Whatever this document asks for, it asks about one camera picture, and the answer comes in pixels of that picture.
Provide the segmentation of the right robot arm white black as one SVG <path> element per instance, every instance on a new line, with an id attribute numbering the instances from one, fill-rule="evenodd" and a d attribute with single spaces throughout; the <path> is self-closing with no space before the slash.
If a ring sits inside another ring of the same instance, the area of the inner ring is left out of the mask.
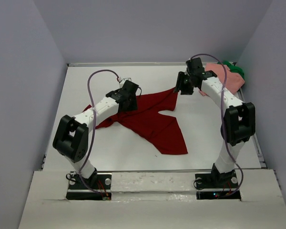
<path id="1" fill-rule="evenodd" d="M 179 72 L 174 91 L 182 95 L 192 95 L 195 88 L 206 93 L 220 108 L 221 136 L 223 144 L 210 173 L 198 174 L 194 184 L 196 189 L 222 188 L 234 183 L 241 186 L 235 169 L 239 168 L 237 157 L 240 150 L 255 134 L 255 106 L 237 98 L 227 87 L 227 69 L 224 80 L 220 81 L 212 70 L 205 70 L 201 55 L 192 56 L 186 61 L 186 71 Z"/>

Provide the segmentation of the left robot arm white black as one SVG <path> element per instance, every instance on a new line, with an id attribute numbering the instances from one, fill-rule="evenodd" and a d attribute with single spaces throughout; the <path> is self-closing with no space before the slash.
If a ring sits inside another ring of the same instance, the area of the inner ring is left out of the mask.
<path id="1" fill-rule="evenodd" d="M 75 116 L 65 115 L 60 119 L 53 148 L 63 155 L 79 176 L 83 187 L 91 189 L 97 180 L 97 169 L 89 161 L 92 143 L 89 134 L 95 134 L 96 126 L 120 112 L 137 110 L 136 92 L 139 85 L 123 79 L 120 88 L 107 93 L 91 108 Z"/>

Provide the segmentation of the dark red t shirt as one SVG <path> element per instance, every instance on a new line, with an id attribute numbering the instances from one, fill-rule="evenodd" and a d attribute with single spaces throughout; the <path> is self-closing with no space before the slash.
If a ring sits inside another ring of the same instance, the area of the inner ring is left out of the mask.
<path id="1" fill-rule="evenodd" d="M 118 122 L 153 144 L 163 155 L 186 155 L 188 150 L 177 119 L 159 113 L 174 111 L 177 97 L 173 88 L 137 96 L 137 110 L 114 114 L 96 128 L 107 128 Z"/>

